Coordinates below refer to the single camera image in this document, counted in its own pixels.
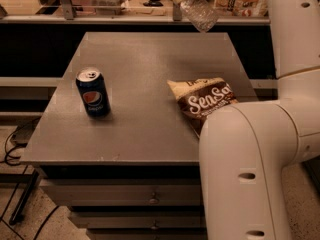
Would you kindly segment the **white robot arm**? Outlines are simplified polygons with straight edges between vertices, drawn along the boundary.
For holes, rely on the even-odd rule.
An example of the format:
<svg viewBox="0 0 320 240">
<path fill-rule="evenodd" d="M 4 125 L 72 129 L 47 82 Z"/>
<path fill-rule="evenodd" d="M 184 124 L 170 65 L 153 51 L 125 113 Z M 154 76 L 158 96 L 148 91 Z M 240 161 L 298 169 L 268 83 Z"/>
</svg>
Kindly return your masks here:
<svg viewBox="0 0 320 240">
<path fill-rule="evenodd" d="M 267 0 L 278 97 L 213 112 L 200 134 L 208 240 L 292 240 L 282 170 L 320 154 L 319 0 Z"/>
</svg>

